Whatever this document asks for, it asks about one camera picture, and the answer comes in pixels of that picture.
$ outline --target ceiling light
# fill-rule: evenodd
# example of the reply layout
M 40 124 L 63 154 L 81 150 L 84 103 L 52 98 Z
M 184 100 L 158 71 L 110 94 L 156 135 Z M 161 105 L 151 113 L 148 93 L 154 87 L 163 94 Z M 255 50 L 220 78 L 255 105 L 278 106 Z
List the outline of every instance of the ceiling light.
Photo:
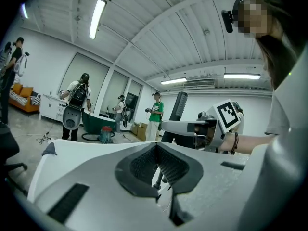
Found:
M 171 79 L 171 80 L 166 80 L 160 82 L 162 85 L 167 85 L 167 84 L 173 84 L 173 83 L 180 83 L 180 82 L 186 82 L 186 78 L 180 78 L 180 79 Z
M 28 19 L 28 15 L 27 15 L 27 11 L 26 11 L 24 3 L 21 5 L 21 10 L 22 10 L 22 12 L 24 14 L 24 18 Z
M 261 75 L 258 74 L 224 74 L 225 79 L 260 79 Z
M 96 6 L 95 6 L 95 9 L 94 9 L 94 12 L 93 12 L 91 27 L 90 27 L 89 37 L 91 39 L 95 39 L 98 23 L 100 22 L 100 18 L 101 18 L 101 15 L 103 13 L 103 10 L 105 8 L 105 5 L 106 5 L 105 1 L 97 0 Z

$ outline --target ceiling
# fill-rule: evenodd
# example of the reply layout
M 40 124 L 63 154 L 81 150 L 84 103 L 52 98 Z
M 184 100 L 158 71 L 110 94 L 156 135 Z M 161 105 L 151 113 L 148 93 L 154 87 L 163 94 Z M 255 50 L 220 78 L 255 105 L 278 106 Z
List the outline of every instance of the ceiling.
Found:
M 226 32 L 222 10 L 235 0 L 105 0 L 96 39 L 89 38 L 97 0 L 30 0 L 22 27 L 56 37 L 108 60 L 160 91 L 179 77 L 213 79 L 216 89 L 271 90 L 253 38 Z M 260 80 L 223 74 L 261 74 Z

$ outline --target white pants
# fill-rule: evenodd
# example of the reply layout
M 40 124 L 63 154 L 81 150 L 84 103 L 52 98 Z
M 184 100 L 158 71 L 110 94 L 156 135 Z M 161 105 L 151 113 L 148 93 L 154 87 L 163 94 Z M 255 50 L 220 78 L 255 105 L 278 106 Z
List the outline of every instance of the white pants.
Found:
M 145 131 L 145 141 L 155 141 L 159 122 L 150 121 Z

